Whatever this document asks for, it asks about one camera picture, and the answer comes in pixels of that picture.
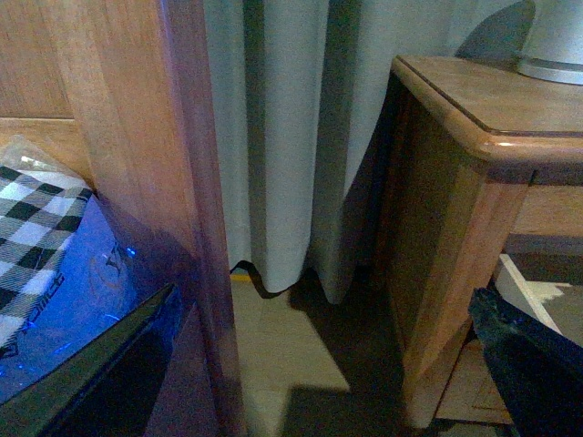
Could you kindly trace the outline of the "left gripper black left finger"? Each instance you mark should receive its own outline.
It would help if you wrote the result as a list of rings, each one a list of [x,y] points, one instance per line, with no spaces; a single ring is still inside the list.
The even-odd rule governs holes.
[[[143,435],[169,365],[181,312],[178,288],[161,288],[2,404],[2,435]]]

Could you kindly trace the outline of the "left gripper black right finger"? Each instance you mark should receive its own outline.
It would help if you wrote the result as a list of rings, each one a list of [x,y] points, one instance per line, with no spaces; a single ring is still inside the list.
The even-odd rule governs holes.
[[[502,298],[473,291],[468,307],[486,366],[522,436],[582,434],[582,348]]]

